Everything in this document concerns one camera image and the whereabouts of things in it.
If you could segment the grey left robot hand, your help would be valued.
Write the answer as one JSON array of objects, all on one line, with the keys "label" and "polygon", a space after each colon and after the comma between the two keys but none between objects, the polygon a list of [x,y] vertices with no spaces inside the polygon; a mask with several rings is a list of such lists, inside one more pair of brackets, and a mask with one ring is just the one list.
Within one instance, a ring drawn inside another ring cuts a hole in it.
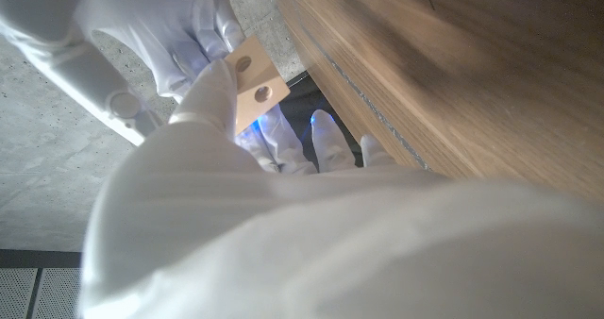
[{"label": "grey left robot hand", "polygon": [[82,255],[84,318],[599,318],[603,209],[535,186],[362,167],[318,111],[320,173],[264,171],[233,139],[218,59],[111,174]]}]

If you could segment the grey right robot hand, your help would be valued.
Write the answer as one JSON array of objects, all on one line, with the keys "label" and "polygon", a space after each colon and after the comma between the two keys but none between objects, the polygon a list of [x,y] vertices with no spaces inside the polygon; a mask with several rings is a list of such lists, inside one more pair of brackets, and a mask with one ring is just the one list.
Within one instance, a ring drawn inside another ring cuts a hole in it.
[{"label": "grey right robot hand", "polygon": [[151,70],[158,95],[176,101],[245,39],[229,0],[82,0],[77,18],[129,47]]}]

